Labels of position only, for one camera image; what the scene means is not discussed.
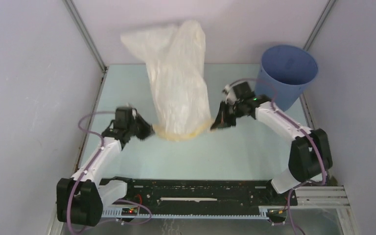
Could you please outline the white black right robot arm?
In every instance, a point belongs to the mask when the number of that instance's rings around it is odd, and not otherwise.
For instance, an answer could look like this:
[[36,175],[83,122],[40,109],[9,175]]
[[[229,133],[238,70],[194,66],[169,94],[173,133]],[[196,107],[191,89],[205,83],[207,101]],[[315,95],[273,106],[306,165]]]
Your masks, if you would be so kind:
[[248,79],[226,85],[222,91],[218,114],[211,130],[236,126],[237,118],[252,117],[265,124],[280,137],[291,143],[286,170],[269,181],[265,198],[272,205],[285,198],[285,192],[321,176],[317,182],[324,185],[327,170],[332,167],[329,140],[326,132],[301,125],[286,115],[272,98],[252,91]]

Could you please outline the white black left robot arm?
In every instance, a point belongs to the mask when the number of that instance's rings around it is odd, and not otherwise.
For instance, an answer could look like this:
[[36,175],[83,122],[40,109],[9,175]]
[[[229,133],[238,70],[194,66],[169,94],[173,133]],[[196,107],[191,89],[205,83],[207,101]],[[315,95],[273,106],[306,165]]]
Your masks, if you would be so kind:
[[107,128],[95,133],[100,143],[90,158],[70,178],[57,183],[56,211],[60,222],[93,227],[99,223],[105,207],[117,200],[129,204],[135,198],[135,190],[124,181],[111,180],[104,186],[100,182],[104,170],[132,137],[144,140],[154,130],[132,106],[118,107],[113,114]]

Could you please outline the blue plastic trash bin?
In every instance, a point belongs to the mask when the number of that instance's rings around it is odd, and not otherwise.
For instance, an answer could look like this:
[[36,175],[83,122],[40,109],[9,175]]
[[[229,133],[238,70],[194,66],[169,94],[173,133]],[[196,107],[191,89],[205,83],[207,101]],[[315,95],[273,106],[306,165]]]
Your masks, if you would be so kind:
[[315,58],[307,51],[291,45],[273,46],[261,57],[255,94],[268,96],[286,111],[316,78],[318,71]]

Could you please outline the translucent yellowish plastic trash bag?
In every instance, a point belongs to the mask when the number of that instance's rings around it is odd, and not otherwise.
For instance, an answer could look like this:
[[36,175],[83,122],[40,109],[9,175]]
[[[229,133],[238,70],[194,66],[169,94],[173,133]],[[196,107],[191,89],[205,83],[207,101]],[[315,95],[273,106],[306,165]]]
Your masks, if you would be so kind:
[[161,138],[185,141],[210,128],[204,80],[206,36],[198,21],[187,20],[123,33],[123,45],[144,61]]

